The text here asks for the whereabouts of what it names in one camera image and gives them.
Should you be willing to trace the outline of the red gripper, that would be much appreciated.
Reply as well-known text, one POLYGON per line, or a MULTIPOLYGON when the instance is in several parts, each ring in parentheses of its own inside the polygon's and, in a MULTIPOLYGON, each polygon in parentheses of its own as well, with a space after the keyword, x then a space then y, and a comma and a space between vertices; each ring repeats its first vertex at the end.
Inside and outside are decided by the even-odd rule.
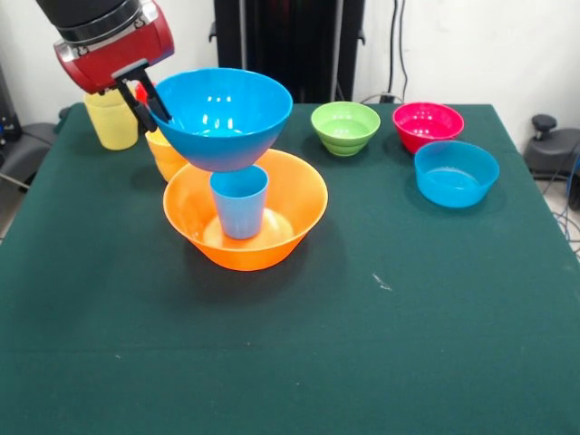
POLYGON ((171 120, 146 72, 136 79, 136 97, 126 79, 115 82, 135 63, 152 66, 174 53, 173 37, 157 2, 54 1, 53 26, 61 36, 54 44, 57 59, 81 89, 96 93, 116 85, 142 131, 155 131, 150 111, 164 122, 171 120))

